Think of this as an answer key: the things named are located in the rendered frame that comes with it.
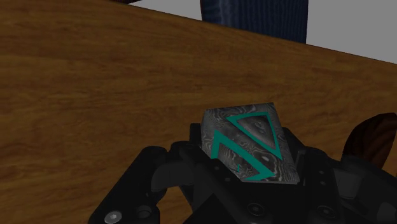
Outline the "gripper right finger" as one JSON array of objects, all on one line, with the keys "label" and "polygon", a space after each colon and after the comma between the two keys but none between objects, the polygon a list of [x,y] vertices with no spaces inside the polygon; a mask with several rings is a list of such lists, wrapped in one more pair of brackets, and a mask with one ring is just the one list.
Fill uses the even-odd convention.
[{"label": "gripper right finger", "polygon": [[397,224],[397,178],[352,155],[337,161],[283,129],[306,191],[298,224]]}]

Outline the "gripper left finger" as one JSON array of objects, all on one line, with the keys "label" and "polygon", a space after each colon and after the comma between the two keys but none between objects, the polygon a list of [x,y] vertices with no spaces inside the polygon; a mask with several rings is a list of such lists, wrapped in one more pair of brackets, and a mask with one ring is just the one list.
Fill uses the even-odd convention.
[{"label": "gripper left finger", "polygon": [[198,160],[180,155],[190,146],[194,150],[201,147],[198,123],[190,125],[189,140],[173,143],[170,151],[159,146],[142,149],[91,214],[88,224],[160,224],[157,203],[174,186],[180,188],[193,211],[183,224],[204,224],[200,207],[208,209],[214,195],[193,175]]}]

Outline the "grey patterned box teal lines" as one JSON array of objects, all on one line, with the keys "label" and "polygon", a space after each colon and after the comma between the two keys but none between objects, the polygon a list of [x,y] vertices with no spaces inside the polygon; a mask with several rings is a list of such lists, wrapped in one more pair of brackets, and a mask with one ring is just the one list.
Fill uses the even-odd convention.
[{"label": "grey patterned box teal lines", "polygon": [[241,181],[300,181],[274,103],[207,109],[200,128],[201,149]]}]

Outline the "dark brown wooden object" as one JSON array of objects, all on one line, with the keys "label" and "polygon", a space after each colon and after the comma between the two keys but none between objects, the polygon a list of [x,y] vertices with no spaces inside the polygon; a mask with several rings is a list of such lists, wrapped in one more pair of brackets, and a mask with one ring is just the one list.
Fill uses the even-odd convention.
[{"label": "dark brown wooden object", "polygon": [[342,155],[363,159],[382,169],[397,133],[397,114],[375,115],[357,125],[345,142]]}]

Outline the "dark blue ribbed furniture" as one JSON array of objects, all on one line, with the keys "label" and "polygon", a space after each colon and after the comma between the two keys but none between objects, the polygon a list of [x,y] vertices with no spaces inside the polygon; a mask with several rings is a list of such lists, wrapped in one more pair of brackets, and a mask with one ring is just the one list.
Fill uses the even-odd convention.
[{"label": "dark blue ribbed furniture", "polygon": [[309,0],[200,0],[202,20],[307,42]]}]

